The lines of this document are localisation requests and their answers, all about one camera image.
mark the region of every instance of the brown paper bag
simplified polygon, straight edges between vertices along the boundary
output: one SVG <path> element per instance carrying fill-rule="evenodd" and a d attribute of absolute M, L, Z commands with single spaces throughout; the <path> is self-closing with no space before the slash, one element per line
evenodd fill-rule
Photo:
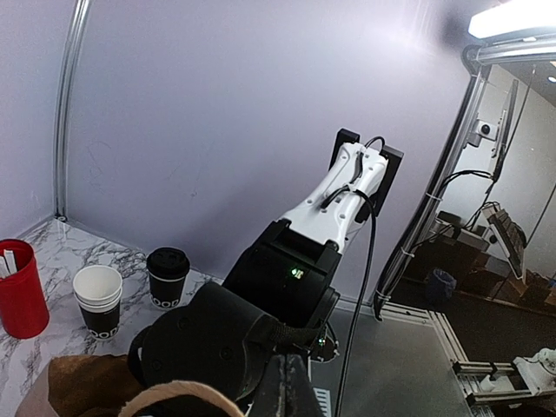
<path fill-rule="evenodd" d="M 180 395 L 194 395 L 231 417 L 243 417 L 232 401 L 212 387 L 172 381 L 143 391 L 128 370 L 127 355 L 85 354 L 53 359 L 23 399 L 16 417 L 131 417 Z"/>
<path fill-rule="evenodd" d="M 126 355 L 64 356 L 41 372 L 16 417 L 117 417 L 142 390 Z"/>

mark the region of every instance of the black cup lid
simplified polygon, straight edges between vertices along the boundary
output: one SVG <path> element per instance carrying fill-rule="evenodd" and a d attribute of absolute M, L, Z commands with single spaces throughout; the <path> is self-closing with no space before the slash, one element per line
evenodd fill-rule
<path fill-rule="evenodd" d="M 176 248 L 159 248 L 147 258 L 149 272 L 164 280 L 177 280 L 189 272 L 189 259 Z"/>

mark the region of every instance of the red cup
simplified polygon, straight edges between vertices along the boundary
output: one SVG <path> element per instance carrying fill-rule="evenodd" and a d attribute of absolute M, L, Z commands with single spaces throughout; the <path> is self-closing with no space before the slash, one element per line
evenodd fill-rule
<path fill-rule="evenodd" d="M 12 250 L 17 272 L 0 280 L 0 320 L 8 334 L 29 339 L 49 324 L 43 288 L 36 269 L 35 251 L 27 242 L 16 239 L 0 241 L 0 255 Z"/>

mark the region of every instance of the metal frame pole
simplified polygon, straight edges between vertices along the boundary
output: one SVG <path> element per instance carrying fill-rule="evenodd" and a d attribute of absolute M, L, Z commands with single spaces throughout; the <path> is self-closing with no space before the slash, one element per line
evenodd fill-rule
<path fill-rule="evenodd" d="M 519 40 L 512 43 L 484 46 L 479 49 L 474 58 L 474 61 L 480 65 L 554 60 L 556 60 L 556 36 L 535 42 Z"/>
<path fill-rule="evenodd" d="M 55 216 L 61 220 L 66 218 L 68 123 L 71 90 L 90 3 L 90 0 L 76 0 L 63 51 L 60 83 L 58 85 L 54 130 L 54 204 Z"/>

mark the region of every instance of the white robotic device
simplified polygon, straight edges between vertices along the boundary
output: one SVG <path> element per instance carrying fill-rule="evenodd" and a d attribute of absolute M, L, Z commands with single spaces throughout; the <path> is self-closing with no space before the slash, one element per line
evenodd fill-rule
<path fill-rule="evenodd" d="M 362 158 L 362 171 L 358 175 L 359 158 Z M 378 150 L 360 143 L 344 143 L 322 182 L 301 204 L 281 218 L 291 222 L 291 230 L 312 241 L 322 245 L 330 241 L 336 243 L 338 252 L 343 254 L 351 236 L 361 228 L 355 217 L 364 201 L 354 192 L 374 194 L 381 185 L 387 165 L 387 159 Z M 349 192 L 338 194 L 327 207 L 322 207 L 322 203 L 342 187 L 348 187 Z"/>
<path fill-rule="evenodd" d="M 533 358 L 515 358 L 521 378 L 533 395 L 556 388 L 556 350 L 544 348 Z"/>

